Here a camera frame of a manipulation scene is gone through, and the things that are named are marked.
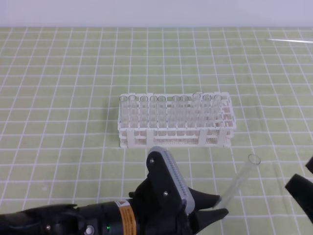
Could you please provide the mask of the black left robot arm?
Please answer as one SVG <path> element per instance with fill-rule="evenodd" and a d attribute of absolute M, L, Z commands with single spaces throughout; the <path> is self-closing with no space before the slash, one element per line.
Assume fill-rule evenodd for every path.
<path fill-rule="evenodd" d="M 195 235 L 223 219 L 218 195 L 189 188 L 172 154 L 150 149 L 146 179 L 126 200 L 48 205 L 0 217 L 3 235 Z"/>

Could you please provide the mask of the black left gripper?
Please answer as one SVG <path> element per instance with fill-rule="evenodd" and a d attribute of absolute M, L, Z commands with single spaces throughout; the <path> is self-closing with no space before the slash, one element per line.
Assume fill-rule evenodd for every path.
<path fill-rule="evenodd" d="M 189 188 L 165 148 L 152 147 L 146 166 L 147 178 L 129 194 L 139 234 L 196 235 L 228 215 L 226 208 L 201 211 L 213 208 L 220 196 Z"/>

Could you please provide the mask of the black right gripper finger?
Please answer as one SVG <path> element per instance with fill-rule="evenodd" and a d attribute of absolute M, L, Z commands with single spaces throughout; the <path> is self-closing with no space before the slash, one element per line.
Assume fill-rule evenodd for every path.
<path fill-rule="evenodd" d="M 305 167 L 308 169 L 310 173 L 313 173 L 313 157 L 309 159 L 309 161 L 306 163 Z"/>
<path fill-rule="evenodd" d="M 286 190 L 296 200 L 308 218 L 313 217 L 313 183 L 294 174 L 285 185 Z"/>

